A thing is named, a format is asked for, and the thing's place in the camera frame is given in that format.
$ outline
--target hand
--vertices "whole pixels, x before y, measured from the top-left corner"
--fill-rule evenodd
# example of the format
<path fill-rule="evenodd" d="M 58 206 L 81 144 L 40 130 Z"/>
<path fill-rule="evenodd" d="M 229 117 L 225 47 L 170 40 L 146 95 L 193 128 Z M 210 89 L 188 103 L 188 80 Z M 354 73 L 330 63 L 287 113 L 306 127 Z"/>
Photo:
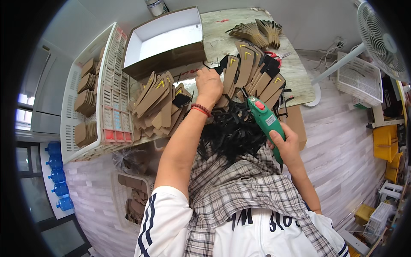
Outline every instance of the hand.
<path fill-rule="evenodd" d="M 196 86 L 199 91 L 196 103 L 211 111 L 223 93 L 223 83 L 215 69 L 197 71 Z"/>
<path fill-rule="evenodd" d="M 270 131 L 270 137 L 274 142 L 275 147 L 278 148 L 281 158 L 283 159 L 285 165 L 287 165 L 289 170 L 294 170 L 301 165 L 303 166 L 300 157 L 298 135 L 297 133 L 292 131 L 287 124 L 283 122 L 280 122 L 280 124 L 285 134 L 285 142 L 281 135 L 275 130 Z M 274 148 L 274 145 L 270 141 L 268 141 L 268 146 L 270 147 L 270 149 Z"/>

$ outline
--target plaid shirt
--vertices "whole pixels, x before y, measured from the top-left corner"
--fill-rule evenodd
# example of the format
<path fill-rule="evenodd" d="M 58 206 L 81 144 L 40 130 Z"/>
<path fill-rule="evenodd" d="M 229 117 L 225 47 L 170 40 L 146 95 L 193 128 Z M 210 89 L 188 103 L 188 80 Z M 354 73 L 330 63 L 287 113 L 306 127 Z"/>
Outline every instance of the plaid shirt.
<path fill-rule="evenodd" d="M 319 256 L 338 256 L 307 216 L 304 201 L 290 179 L 280 174 L 271 153 L 263 146 L 258 159 L 243 156 L 226 170 L 221 168 L 225 158 L 217 160 L 213 155 L 204 161 L 196 155 L 189 185 L 194 213 L 185 256 L 212 256 L 215 228 L 247 208 L 266 208 L 296 218 Z"/>

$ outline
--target navy stripe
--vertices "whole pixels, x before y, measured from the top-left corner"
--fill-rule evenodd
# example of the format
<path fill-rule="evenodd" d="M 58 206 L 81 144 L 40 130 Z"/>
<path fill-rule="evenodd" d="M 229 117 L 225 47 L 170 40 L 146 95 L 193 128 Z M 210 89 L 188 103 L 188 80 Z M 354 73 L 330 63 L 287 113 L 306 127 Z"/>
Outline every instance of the navy stripe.
<path fill-rule="evenodd" d="M 344 241 L 344 246 L 342 247 L 341 251 L 338 253 L 338 255 L 341 255 L 345 249 L 347 248 L 347 243 Z"/>
<path fill-rule="evenodd" d="M 150 226 L 148 227 L 148 230 L 145 232 L 145 237 L 147 239 L 148 246 L 150 246 L 153 243 L 152 240 L 151 240 L 151 237 L 150 237 L 150 229 L 152 229 L 152 227 L 153 227 L 153 219 L 154 219 L 154 213 L 155 213 L 154 201 L 155 201 L 155 195 L 156 194 L 157 193 L 155 193 L 154 195 L 151 196 L 152 197 L 152 202 L 151 202 L 151 205 L 150 205 L 150 208 L 151 208 Z"/>
<path fill-rule="evenodd" d="M 345 252 L 345 254 L 343 255 L 343 257 L 346 257 L 348 255 L 349 251 L 347 249 L 347 251 Z"/>
<path fill-rule="evenodd" d="M 150 197 L 150 199 L 148 200 L 148 207 L 150 207 L 150 205 L 151 205 L 151 197 Z M 147 220 L 148 220 L 148 207 L 147 207 L 147 209 L 145 210 L 145 214 L 144 214 L 144 216 L 145 216 L 145 221 L 144 221 L 144 224 L 143 224 L 143 231 L 141 232 L 141 234 L 139 235 L 139 239 L 137 240 L 137 242 L 138 242 L 138 244 L 139 244 L 139 247 L 140 247 L 140 252 L 143 253 L 145 257 L 148 257 L 148 253 L 147 253 L 147 251 L 146 251 L 145 248 L 144 248 L 144 244 L 143 244 L 142 238 L 143 238 L 143 234 L 144 234 L 145 229 L 146 229 L 146 223 L 147 223 Z"/>

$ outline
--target green hot glue gun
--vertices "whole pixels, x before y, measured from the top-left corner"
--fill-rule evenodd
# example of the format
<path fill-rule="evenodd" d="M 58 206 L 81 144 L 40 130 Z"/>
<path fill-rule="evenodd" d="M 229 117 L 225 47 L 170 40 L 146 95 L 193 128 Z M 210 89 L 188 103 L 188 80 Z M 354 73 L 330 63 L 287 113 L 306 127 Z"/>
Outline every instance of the green hot glue gun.
<path fill-rule="evenodd" d="M 251 114 L 253 115 L 254 119 L 256 120 L 257 124 L 260 126 L 264 134 L 270 140 L 270 142 L 275 145 L 270 137 L 271 130 L 277 131 L 285 141 L 284 131 L 282 130 L 280 121 L 275 117 L 274 113 L 258 98 L 254 96 L 249 97 L 245 92 L 245 89 L 241 88 L 241 91 L 244 97 L 247 99 L 247 104 L 251 110 Z M 278 151 L 277 147 L 273 149 L 273 153 L 276 161 L 282 167 L 283 160 L 281 159 L 280 152 Z"/>

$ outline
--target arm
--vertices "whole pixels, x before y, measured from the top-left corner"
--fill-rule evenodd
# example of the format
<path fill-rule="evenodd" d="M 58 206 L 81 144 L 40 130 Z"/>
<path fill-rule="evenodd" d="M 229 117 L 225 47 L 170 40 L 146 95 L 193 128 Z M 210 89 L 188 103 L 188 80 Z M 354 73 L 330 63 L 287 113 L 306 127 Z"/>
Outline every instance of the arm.
<path fill-rule="evenodd" d="M 196 103 L 211 111 L 223 92 L 219 74 L 215 69 L 199 70 L 196 86 L 199 91 Z M 180 190 L 188 199 L 191 166 L 206 120 L 207 115 L 204 113 L 196 109 L 190 110 L 161 156 L 154 188 L 169 185 Z"/>
<path fill-rule="evenodd" d="M 291 174 L 291 180 L 301 197 L 313 212 L 322 214 L 320 199 L 318 198 L 317 192 L 315 192 L 315 189 L 307 176 L 304 163 L 300 157 L 298 135 L 285 123 L 281 123 L 281 127 L 286 137 L 285 142 L 280 134 L 274 130 L 270 131 L 270 137 L 276 147 L 278 147 L 281 158 L 283 159 L 285 165 L 287 165 L 288 171 Z"/>

